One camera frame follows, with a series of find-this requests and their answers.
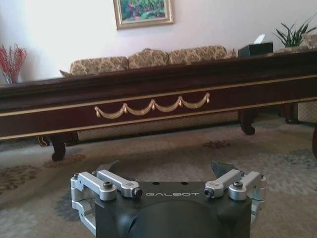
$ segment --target bolt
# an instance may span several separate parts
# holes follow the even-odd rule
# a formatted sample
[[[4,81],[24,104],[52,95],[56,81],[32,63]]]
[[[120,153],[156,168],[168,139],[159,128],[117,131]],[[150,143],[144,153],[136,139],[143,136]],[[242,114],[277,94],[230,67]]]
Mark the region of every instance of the bolt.
[[[112,182],[104,182],[103,186],[105,189],[110,189],[112,188]]]
[[[133,198],[140,198],[142,196],[142,194],[143,194],[142,189],[137,187],[136,189],[133,190],[132,197]]]
[[[236,181],[236,182],[233,183],[233,186],[234,186],[235,188],[242,188],[243,183],[241,183],[240,181]]]
[[[204,191],[204,194],[206,195],[206,197],[213,197],[214,195],[214,191],[211,188],[206,188]]]

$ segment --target carpet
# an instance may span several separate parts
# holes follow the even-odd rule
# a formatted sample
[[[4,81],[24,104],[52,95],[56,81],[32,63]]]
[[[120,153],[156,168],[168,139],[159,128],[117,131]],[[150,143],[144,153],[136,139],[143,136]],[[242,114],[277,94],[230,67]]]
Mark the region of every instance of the carpet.
[[[211,161],[230,163],[268,179],[266,208],[253,238],[317,238],[317,161],[314,128],[260,115],[256,134],[238,124],[67,148],[63,161],[34,139],[0,144],[0,238],[90,238],[71,208],[69,179],[100,164],[122,161],[139,181],[207,181]]]

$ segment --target metal bracket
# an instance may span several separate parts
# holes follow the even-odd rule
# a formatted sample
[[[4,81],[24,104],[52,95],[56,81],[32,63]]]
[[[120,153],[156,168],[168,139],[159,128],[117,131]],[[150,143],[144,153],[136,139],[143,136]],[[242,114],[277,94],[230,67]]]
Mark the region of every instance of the metal bracket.
[[[234,201],[243,201],[247,197],[252,200],[251,223],[259,216],[259,211],[265,207],[266,177],[257,172],[250,172],[241,181],[229,186],[229,197]]]
[[[96,217],[87,201],[99,197],[102,201],[116,199],[117,189],[124,197],[139,198],[142,190],[135,181],[128,181],[107,170],[75,174],[70,179],[72,208],[78,210],[81,222],[96,235]]]
[[[231,170],[214,181],[205,185],[205,195],[209,198],[222,197],[228,188],[229,197],[234,201],[244,201],[251,198],[251,223],[259,216],[259,211],[265,206],[266,177],[257,172],[242,174],[239,170]]]
[[[206,182],[205,195],[210,198],[222,197],[223,192],[240,179],[241,172],[239,170],[231,170],[214,181]]]

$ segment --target painting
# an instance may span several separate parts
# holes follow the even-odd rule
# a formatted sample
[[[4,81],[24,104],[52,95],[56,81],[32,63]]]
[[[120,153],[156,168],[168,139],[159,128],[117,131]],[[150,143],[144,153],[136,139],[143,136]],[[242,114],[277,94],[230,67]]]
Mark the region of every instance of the painting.
[[[172,24],[172,0],[113,0],[117,29]]]

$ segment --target black tissue box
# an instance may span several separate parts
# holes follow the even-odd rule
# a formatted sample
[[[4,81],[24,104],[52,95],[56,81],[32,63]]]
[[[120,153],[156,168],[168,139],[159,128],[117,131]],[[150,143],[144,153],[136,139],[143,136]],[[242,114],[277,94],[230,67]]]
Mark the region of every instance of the black tissue box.
[[[238,51],[239,57],[258,56],[273,53],[273,42],[248,45]]]

